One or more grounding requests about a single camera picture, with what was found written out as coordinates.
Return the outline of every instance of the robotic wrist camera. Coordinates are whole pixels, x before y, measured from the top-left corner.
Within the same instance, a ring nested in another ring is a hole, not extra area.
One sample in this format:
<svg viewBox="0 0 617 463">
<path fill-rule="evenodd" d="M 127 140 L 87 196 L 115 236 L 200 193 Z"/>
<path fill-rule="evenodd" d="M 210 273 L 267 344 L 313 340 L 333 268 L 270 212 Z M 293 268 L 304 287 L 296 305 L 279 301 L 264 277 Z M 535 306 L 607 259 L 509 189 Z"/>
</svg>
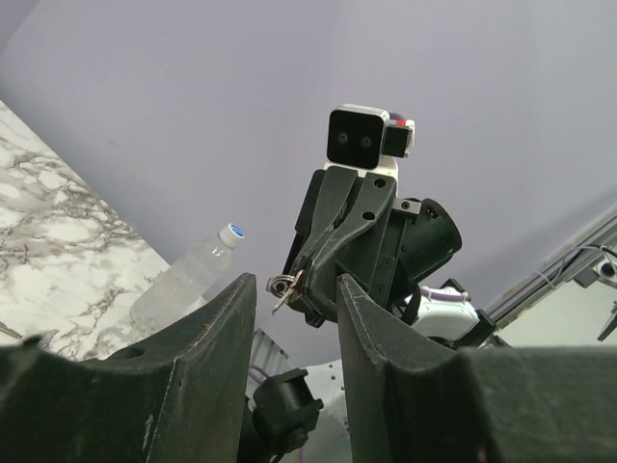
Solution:
<svg viewBox="0 0 617 463">
<path fill-rule="evenodd" d="M 395 158 L 409 155 L 414 145 L 414 121 L 388 111 L 356 104 L 343 104 L 330 115 L 328 162 L 354 168 L 360 177 L 367 171 L 394 177 L 398 181 Z"/>
</svg>

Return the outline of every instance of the bottle cap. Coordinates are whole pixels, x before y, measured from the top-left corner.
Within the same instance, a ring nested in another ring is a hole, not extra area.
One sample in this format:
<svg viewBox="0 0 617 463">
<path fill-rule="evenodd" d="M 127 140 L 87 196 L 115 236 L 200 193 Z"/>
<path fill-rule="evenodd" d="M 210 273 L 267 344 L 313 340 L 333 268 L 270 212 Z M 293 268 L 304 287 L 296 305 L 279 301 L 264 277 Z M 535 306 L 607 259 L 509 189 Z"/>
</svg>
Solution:
<svg viewBox="0 0 617 463">
<path fill-rule="evenodd" d="M 229 224 L 219 232 L 221 240 L 234 249 L 244 239 L 244 232 L 235 224 Z"/>
</svg>

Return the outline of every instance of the cable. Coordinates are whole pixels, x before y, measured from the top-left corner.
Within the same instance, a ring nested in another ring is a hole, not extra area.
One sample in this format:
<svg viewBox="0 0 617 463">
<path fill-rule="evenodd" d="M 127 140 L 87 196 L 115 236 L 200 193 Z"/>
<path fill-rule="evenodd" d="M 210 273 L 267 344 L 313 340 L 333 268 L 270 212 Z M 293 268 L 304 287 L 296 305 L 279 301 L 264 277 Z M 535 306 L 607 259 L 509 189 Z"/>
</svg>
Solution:
<svg viewBox="0 0 617 463">
<path fill-rule="evenodd" d="M 433 292 L 436 289 L 431 289 L 428 286 L 422 286 L 420 288 L 420 294 L 426 297 L 429 300 L 435 301 L 443 301 L 443 302 L 468 302 L 471 300 L 471 297 L 467 292 L 462 292 L 459 294 L 448 294 L 443 292 Z"/>
<path fill-rule="evenodd" d="M 262 367 L 258 366 L 258 365 L 251 364 L 249 366 L 249 369 L 254 369 L 258 373 L 261 373 L 263 375 L 263 377 L 266 378 L 266 379 L 270 377 L 268 372 L 265 369 L 263 369 Z"/>
<path fill-rule="evenodd" d="M 568 257 L 574 252 L 580 254 L 580 251 L 585 251 L 585 250 L 598 251 L 599 253 L 601 253 L 606 258 L 606 260 L 608 260 L 608 262 L 612 265 L 613 270 L 615 270 L 615 273 L 617 273 L 617 262 L 615 262 L 612 259 L 612 258 L 617 259 L 617 253 L 615 253 L 613 250 L 607 248 L 604 245 L 595 245 L 595 244 L 591 245 L 590 244 L 590 245 L 576 246 L 575 248 L 566 252 L 566 254 L 564 255 L 564 257 L 562 258 L 559 264 L 559 267 L 557 268 L 557 273 L 555 274 L 554 277 L 550 278 L 544 272 L 540 272 L 540 271 L 536 271 L 536 274 L 542 277 L 547 282 L 547 284 L 550 286 L 551 289 L 557 289 L 557 286 L 555 286 L 554 284 L 555 280 L 557 280 L 563 274 L 563 272 L 567 270 L 568 266 L 570 266 L 571 263 L 573 263 L 576 259 L 578 259 L 578 256 L 574 256 L 570 261 L 567 262 Z"/>
<path fill-rule="evenodd" d="M 256 374 L 254 374 L 250 369 L 249 369 L 249 377 L 254 380 L 257 384 L 261 384 L 263 383 L 263 378 L 260 378 L 259 376 L 257 376 Z"/>
<path fill-rule="evenodd" d="M 407 303 L 405 311 L 401 315 L 401 321 L 406 325 L 412 326 L 417 318 L 417 313 L 420 309 L 420 302 L 422 300 L 422 290 L 420 286 L 414 282 L 414 290 L 412 292 L 412 299 Z"/>
</svg>

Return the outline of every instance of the white marble surface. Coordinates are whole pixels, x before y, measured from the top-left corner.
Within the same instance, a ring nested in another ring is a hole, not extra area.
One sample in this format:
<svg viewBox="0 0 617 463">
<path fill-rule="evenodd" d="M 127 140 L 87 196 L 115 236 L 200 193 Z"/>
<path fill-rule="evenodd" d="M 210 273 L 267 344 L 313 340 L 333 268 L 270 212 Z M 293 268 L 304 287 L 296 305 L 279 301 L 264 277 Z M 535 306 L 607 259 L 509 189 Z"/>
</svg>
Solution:
<svg viewBox="0 0 617 463">
<path fill-rule="evenodd" d="M 46 333 L 55 353 L 104 358 L 167 267 L 0 101 L 0 342 Z"/>
</svg>

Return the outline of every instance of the plastic water bottle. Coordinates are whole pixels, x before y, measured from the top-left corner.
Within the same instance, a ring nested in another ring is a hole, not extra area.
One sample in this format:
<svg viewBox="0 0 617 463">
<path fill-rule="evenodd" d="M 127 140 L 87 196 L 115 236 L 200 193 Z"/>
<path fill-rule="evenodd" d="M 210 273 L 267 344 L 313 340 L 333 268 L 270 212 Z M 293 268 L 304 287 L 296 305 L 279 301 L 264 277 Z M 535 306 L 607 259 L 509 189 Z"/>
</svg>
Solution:
<svg viewBox="0 0 617 463">
<path fill-rule="evenodd" d="M 180 320 L 231 264 L 244 233 L 233 224 L 200 242 L 175 261 L 130 309 L 138 330 L 150 336 Z"/>
</svg>

